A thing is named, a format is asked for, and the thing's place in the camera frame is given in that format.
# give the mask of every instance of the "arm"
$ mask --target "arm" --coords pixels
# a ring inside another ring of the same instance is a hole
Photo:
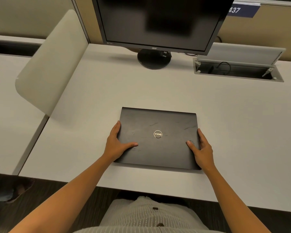
[[[120,127],[118,121],[107,139],[105,152],[95,163],[44,201],[10,232],[67,232],[109,165],[126,149],[138,145],[135,142],[121,144],[116,138]]]
[[[190,141],[186,143],[194,152],[197,164],[209,178],[231,231],[233,233],[271,233],[221,176],[213,162],[211,145],[200,129],[198,129],[198,134],[201,150],[198,150]]]

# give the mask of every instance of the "dell logo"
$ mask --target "dell logo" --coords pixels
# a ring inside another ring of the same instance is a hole
[[[154,136],[155,136],[156,138],[161,138],[161,137],[162,137],[162,132],[159,131],[159,130],[156,130],[156,131],[154,132]]]

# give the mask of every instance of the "monitor screen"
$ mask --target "monitor screen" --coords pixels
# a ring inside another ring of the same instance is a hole
[[[107,44],[208,53],[233,0],[93,0]]]

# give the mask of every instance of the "black dell laptop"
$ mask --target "black dell laptop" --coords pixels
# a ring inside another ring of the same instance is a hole
[[[186,144],[190,140],[199,149],[196,114],[123,107],[120,122],[119,141],[138,142],[138,146],[115,162],[201,169]]]

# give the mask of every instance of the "floor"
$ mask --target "floor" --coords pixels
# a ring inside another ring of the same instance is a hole
[[[0,233],[9,232],[20,220],[60,189],[65,183],[36,180],[24,195],[12,204],[0,203]],[[119,190],[97,187],[69,232],[98,226]],[[211,230],[231,232],[216,202],[186,199],[202,222]],[[291,212],[251,208],[272,233],[291,233]]]

